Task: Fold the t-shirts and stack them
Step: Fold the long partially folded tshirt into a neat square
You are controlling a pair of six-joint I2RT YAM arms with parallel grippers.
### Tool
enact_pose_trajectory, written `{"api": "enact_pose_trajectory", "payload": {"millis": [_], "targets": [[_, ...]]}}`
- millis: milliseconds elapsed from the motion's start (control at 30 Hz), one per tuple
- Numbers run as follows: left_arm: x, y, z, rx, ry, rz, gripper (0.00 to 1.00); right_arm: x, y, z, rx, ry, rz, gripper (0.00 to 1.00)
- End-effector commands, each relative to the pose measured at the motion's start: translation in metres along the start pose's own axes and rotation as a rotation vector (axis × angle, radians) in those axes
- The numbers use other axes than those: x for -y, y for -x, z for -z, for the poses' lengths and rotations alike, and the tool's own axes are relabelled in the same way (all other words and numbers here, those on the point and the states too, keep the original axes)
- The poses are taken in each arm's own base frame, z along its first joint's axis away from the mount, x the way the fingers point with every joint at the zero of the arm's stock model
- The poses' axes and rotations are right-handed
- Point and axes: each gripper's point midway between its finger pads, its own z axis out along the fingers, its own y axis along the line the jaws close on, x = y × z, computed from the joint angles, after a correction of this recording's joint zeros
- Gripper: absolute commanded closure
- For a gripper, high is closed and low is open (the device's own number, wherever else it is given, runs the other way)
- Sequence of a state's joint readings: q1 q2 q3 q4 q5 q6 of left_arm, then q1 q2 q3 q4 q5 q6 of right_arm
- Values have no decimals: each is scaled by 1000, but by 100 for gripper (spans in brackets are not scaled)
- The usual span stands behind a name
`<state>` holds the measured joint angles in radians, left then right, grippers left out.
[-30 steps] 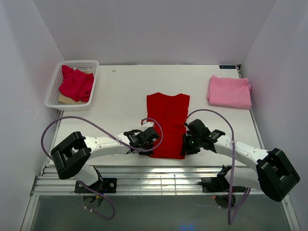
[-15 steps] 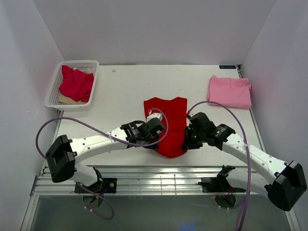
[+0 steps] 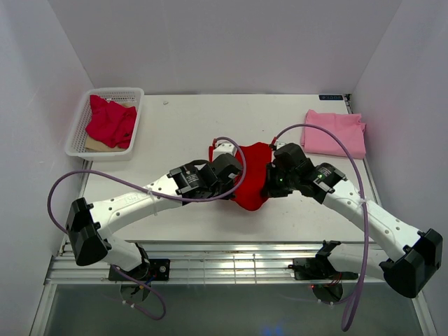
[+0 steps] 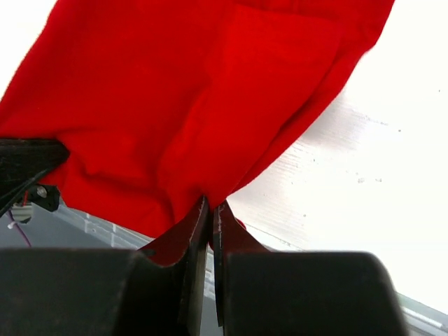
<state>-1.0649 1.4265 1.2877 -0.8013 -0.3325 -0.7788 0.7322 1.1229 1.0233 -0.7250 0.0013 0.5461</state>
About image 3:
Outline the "red t shirt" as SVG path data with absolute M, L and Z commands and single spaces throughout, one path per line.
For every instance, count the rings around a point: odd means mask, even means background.
M 272 159 L 272 150 L 268 144 L 262 142 L 240 148 L 246 160 L 245 178 L 238 189 L 220 200 L 229 199 L 247 211 L 257 211 L 268 199 L 267 196 L 262 196 L 262 190 L 267 175 L 266 167 Z M 225 153 L 233 155 L 241 165 L 243 164 L 240 152 L 232 143 L 214 139 L 209 147 L 209 160 L 212 161 Z

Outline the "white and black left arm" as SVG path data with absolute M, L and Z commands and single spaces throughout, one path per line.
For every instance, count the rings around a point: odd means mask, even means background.
M 103 201 L 71 203 L 66 230 L 76 264 L 84 267 L 106 262 L 119 267 L 132 279 L 148 273 L 146 252 L 116 232 L 149 216 L 189 203 L 228 199 L 246 174 L 242 150 L 232 145 L 212 161 L 193 160 L 170 170 L 148 185 Z

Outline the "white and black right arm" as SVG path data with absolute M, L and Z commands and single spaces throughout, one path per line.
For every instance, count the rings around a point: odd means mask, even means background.
M 361 197 L 345 174 L 328 163 L 314 165 L 295 143 L 275 147 L 262 191 L 268 198 L 298 191 L 346 218 L 379 246 L 365 253 L 324 241 L 314 257 L 293 261 L 297 280 L 356 279 L 365 270 L 400 295 L 415 298 L 441 266 L 443 239 L 437 231 L 420 231 Z

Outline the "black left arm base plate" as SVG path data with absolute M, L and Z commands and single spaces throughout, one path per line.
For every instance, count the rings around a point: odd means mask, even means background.
M 110 266 L 109 281 L 167 281 L 170 273 L 170 259 L 143 259 L 118 264 L 120 271 Z

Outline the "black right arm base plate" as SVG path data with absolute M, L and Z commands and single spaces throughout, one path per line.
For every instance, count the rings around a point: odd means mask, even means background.
M 296 280 L 356 280 L 358 278 L 357 273 L 337 271 L 325 258 L 294 258 L 288 268 L 294 271 Z

